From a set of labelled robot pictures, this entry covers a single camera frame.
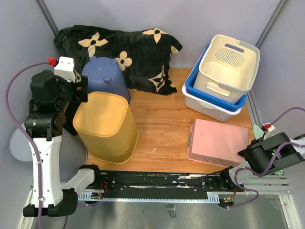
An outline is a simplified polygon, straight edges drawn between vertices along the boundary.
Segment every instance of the wooden table surface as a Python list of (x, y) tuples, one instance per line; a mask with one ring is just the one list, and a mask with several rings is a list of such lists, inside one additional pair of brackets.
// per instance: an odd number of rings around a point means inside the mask
[[(188, 160), (186, 147), (190, 126), (196, 118), (218, 122), (185, 106), (181, 92), (188, 68), (171, 68), (170, 79), (178, 93), (164, 96), (130, 90), (131, 111), (139, 129), (139, 140), (131, 160), (122, 165), (107, 164), (88, 155), (87, 164), (96, 164), (100, 169), (211, 173), (222, 170), (206, 163)], [(247, 127), (249, 142), (254, 139), (246, 105), (227, 124)]]

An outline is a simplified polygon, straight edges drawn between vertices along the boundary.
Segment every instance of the gray wall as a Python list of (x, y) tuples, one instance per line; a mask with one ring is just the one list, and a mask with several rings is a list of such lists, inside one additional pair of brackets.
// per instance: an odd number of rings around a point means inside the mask
[[(273, 121), (290, 107), (305, 107), (304, 12), (304, 0), (289, 1), (260, 48), (261, 61), (253, 94), (263, 121)], [(304, 112), (291, 111), (275, 127), (293, 138), (305, 133), (304, 120)], [(305, 227), (305, 163), (290, 167), (285, 173)]]
[(160, 28), (182, 51), (171, 66), (192, 68), (216, 34), (255, 44), (279, 0), (44, 0), (58, 29), (74, 24), (112, 30)]
[[(17, 161), (9, 143), (16, 129), (4, 106), (4, 90), (9, 79), (21, 68), (58, 57), (52, 33), (33, 0), (1, 1), (0, 7), (0, 228), (17, 227), (32, 183), (31, 163)], [(28, 112), (31, 77), (45, 66), (22, 74), (10, 93), (13, 113), (23, 122)]]

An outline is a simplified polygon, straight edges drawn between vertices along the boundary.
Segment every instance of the blue plastic tray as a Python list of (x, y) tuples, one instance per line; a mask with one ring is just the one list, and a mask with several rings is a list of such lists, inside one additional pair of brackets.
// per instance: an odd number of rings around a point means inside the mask
[(219, 106), (221, 108), (224, 108), (228, 111), (236, 111), (238, 110), (239, 108), (243, 107), (245, 101), (246, 101), (246, 97), (247, 97), (247, 94), (244, 94), (238, 101), (236, 104), (231, 104), (231, 103), (228, 103), (224, 100), (221, 100), (219, 98), (216, 98), (210, 94), (207, 94), (207, 93), (204, 93), (204, 92), (201, 92), (195, 88), (193, 88), (194, 86), (194, 83), (195, 83), (195, 80), (196, 80), (196, 77), (197, 77), (197, 74), (199, 72), (199, 65), (200, 65), (200, 62), (206, 52), (206, 50), (208, 49), (209, 46), (207, 46), (204, 50), (204, 52), (202, 53), (202, 55), (200, 56), (199, 60), (197, 61), (195, 67), (193, 68), (192, 72), (190, 73), (189, 77), (187, 78), (186, 82), (185, 82), (185, 86), (186, 86), (186, 92), (188, 94), (191, 94), (199, 99), (202, 99), (202, 100), (205, 100), (209, 103), (212, 103), (216, 106)]

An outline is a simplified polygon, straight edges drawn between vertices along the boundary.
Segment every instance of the wire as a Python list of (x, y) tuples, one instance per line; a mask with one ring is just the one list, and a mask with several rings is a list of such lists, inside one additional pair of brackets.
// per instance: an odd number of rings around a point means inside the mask
[(108, 191), (108, 185), (107, 185), (107, 182), (106, 182), (106, 181), (103, 180), (103, 182), (106, 184), (106, 188), (105, 188), (105, 191), (104, 191), (104, 194), (106, 194), (107, 191)]
[(244, 202), (244, 203), (241, 203), (241, 204), (233, 205), (233, 206), (229, 207), (229, 209), (231, 209), (231, 208), (236, 208), (236, 207), (240, 207), (240, 206), (246, 205), (246, 204), (248, 204), (248, 203), (251, 203), (251, 202), (255, 201), (255, 200), (258, 198), (258, 195), (259, 195), (257, 190), (254, 190), (254, 189), (250, 189), (250, 188), (246, 188), (246, 187), (241, 186), (241, 185), (237, 182), (237, 174), (238, 174), (240, 171), (246, 169), (246, 170), (251, 171), (255, 176), (258, 176), (258, 177), (263, 177), (263, 176), (265, 176), (265, 175), (267, 174), (267, 172), (269, 171), (269, 169), (271, 168), (271, 166), (272, 166), (273, 162), (275, 161), (277, 155), (280, 153), (281, 149), (282, 149), (284, 146), (287, 146), (287, 145), (293, 145), (293, 146), (302, 147), (302, 148), (305, 147), (305, 145), (299, 145), (299, 144), (294, 143), (294, 142), (284, 142), (284, 143), (282, 143), (282, 144), (276, 149), (276, 151), (275, 151), (274, 155), (272, 156), (272, 158), (271, 158), (269, 164), (267, 165), (267, 167), (265, 168), (265, 170), (264, 170), (262, 173), (258, 174), (258, 173), (256, 173), (255, 171), (253, 171), (253, 170), (252, 170), (251, 168), (249, 168), (249, 167), (239, 168), (238, 170), (236, 170), (236, 172), (235, 172), (235, 174), (234, 174), (235, 184), (236, 184), (239, 188), (241, 188), (241, 189), (243, 189), (243, 190), (245, 190), (245, 191), (255, 192), (256, 195), (255, 195), (255, 197), (252, 198), (251, 200), (249, 200), (249, 201), (247, 201), (247, 202)]
[(67, 224), (68, 224), (68, 216), (66, 216), (65, 218), (65, 224), (63, 225), (62, 229), (65, 229)]
[(35, 156), (36, 156), (36, 160), (37, 160), (37, 166), (38, 166), (38, 198), (39, 198), (39, 205), (38, 205), (38, 227), (39, 229), (42, 229), (42, 167), (41, 167), (41, 158), (39, 155), (39, 151), (38, 148), (34, 142), (34, 140), (31, 138), (31, 136), (22, 128), (22, 126), (19, 124), (19, 122), (17, 121), (17, 119), (15, 118), (15, 116), (13, 115), (11, 109), (10, 109), (10, 104), (9, 104), (9, 91), (10, 91), (10, 87), (12, 85), (12, 83), (14, 82), (14, 80), (25, 70), (28, 70), (32, 67), (38, 66), (38, 65), (42, 65), (42, 64), (49, 64), (50, 61), (48, 62), (39, 62), (36, 64), (32, 64), (24, 69), (21, 69), (19, 72), (16, 73), (16, 75), (14, 75), (11, 80), (9, 81), (8, 85), (6, 86), (5, 89), (5, 95), (4, 95), (4, 103), (5, 103), (5, 108), (11, 118), (11, 120), (13, 121), (13, 123), (18, 127), (18, 129), (20, 129), (20, 131), (26, 136), (26, 138), (28, 139), (28, 141), (31, 143), (34, 152), (35, 152)]
[(304, 111), (305, 112), (305, 109), (304, 108), (301, 108), (301, 107), (291, 107), (289, 108), (288, 110), (286, 110), (284, 113), (282, 113), (280, 116), (278, 116), (272, 123), (270, 123), (270, 125), (274, 125), (278, 120), (280, 120), (285, 114), (287, 114), (289, 111), (292, 111), (292, 110), (301, 110), (301, 111)]

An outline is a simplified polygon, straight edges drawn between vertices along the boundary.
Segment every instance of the stacked baskets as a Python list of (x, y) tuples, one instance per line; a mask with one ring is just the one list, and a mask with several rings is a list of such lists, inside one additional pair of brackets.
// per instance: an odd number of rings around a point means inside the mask
[(216, 35), (183, 85), (187, 107), (226, 122), (240, 113), (260, 60), (258, 48)]

